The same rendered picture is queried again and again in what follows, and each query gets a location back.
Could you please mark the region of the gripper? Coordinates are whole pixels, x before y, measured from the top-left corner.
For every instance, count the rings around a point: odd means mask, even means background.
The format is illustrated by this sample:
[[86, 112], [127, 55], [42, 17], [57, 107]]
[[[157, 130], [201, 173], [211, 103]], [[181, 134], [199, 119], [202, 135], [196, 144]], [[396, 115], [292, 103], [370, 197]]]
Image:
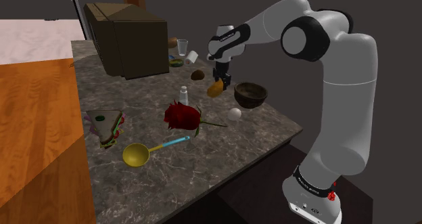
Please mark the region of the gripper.
[[216, 62], [215, 67], [213, 68], [214, 80], [216, 82], [219, 80], [222, 81], [224, 91], [231, 84], [231, 75], [228, 74], [228, 70], [229, 70], [228, 62]]

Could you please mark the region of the yellow-brown potato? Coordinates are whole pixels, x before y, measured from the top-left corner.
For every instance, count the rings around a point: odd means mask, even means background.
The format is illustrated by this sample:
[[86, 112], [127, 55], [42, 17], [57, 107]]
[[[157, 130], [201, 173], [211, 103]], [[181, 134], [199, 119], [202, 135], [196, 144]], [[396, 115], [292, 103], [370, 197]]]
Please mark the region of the yellow-brown potato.
[[224, 91], [224, 83], [221, 79], [216, 81], [207, 90], [208, 97], [218, 97]]

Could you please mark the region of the dark brown bowl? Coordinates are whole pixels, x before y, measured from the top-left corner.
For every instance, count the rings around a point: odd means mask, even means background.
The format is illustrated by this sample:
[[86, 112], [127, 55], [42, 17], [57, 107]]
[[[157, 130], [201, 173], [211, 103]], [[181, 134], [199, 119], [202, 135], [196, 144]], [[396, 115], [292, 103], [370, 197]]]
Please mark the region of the dark brown bowl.
[[257, 108], [264, 103], [267, 96], [267, 89], [256, 83], [242, 82], [234, 86], [234, 98], [242, 108]]

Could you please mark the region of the white egg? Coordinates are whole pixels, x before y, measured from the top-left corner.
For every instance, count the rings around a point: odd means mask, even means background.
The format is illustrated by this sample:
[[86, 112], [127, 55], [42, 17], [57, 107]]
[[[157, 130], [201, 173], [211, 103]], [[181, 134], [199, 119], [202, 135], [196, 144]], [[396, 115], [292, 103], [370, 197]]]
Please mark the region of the white egg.
[[239, 120], [241, 118], [242, 112], [239, 108], [231, 108], [227, 114], [227, 118], [232, 121]]

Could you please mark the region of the white paper roll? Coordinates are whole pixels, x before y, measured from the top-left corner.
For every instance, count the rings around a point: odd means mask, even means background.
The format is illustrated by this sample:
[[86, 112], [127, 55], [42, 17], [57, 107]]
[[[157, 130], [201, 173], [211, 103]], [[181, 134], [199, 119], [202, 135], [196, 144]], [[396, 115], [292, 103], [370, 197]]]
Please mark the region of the white paper roll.
[[186, 58], [184, 59], [184, 64], [185, 65], [190, 65], [190, 64], [194, 64], [196, 59], [198, 58], [198, 54], [196, 51], [190, 51]]

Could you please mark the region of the white salt shaker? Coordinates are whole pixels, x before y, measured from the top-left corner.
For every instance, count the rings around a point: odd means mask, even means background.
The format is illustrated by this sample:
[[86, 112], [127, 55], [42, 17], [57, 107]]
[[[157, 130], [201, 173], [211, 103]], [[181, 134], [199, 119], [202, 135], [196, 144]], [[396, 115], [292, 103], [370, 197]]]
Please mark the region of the white salt shaker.
[[183, 105], [188, 106], [189, 105], [189, 99], [188, 99], [188, 93], [187, 93], [187, 87], [181, 86], [181, 90], [179, 93], [179, 102]]

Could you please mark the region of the red rose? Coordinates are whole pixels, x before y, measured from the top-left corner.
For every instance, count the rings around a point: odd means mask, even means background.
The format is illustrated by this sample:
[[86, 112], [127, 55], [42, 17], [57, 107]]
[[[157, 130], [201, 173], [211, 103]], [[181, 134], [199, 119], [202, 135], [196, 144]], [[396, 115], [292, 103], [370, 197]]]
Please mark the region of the red rose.
[[168, 129], [195, 130], [195, 136], [199, 134], [201, 124], [227, 127], [226, 125], [204, 121], [202, 119], [202, 111], [198, 107], [193, 108], [175, 100], [165, 110], [164, 122], [168, 124]]

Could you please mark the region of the clear drinking glass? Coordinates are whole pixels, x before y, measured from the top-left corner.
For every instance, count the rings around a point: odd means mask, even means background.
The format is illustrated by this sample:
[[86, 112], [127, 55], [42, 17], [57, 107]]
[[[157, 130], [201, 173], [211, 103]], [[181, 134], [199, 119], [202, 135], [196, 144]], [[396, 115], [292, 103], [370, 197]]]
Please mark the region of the clear drinking glass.
[[177, 40], [178, 53], [181, 57], [184, 57], [184, 56], [187, 55], [187, 46], [188, 46], [188, 40], [187, 39], [178, 39]]

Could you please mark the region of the brown microwave oven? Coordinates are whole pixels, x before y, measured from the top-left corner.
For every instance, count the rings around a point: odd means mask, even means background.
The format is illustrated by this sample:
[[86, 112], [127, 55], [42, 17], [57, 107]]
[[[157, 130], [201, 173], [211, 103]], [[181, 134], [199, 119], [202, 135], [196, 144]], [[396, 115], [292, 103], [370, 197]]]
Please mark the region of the brown microwave oven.
[[106, 74], [131, 80], [169, 72], [165, 20], [125, 3], [87, 3], [84, 12]]

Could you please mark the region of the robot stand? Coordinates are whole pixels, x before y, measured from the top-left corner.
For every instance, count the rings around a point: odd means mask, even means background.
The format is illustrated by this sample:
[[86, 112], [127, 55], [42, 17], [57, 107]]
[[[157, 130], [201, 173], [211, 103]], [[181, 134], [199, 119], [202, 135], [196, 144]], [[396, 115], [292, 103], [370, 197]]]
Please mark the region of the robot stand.
[[[228, 182], [218, 193], [228, 213], [216, 224], [311, 224], [288, 207], [282, 183], [305, 153], [283, 145], [246, 172]], [[342, 224], [373, 224], [373, 199], [343, 177], [337, 180]]]

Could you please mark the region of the triangular sandwich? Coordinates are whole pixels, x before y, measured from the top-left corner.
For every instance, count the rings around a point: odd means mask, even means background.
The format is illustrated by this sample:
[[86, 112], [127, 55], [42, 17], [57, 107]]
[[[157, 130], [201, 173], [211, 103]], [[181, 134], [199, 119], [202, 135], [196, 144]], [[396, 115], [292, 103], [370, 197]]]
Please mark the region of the triangular sandwich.
[[90, 132], [98, 136], [100, 147], [108, 149], [117, 144], [126, 114], [121, 110], [88, 110], [85, 120], [91, 123]]

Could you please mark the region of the orange wooden cabinet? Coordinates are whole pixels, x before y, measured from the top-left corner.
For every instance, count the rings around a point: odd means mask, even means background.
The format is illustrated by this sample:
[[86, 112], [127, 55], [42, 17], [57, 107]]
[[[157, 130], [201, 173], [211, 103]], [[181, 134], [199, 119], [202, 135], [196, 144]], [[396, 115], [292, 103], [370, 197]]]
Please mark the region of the orange wooden cabinet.
[[71, 58], [0, 66], [0, 224], [96, 224]]

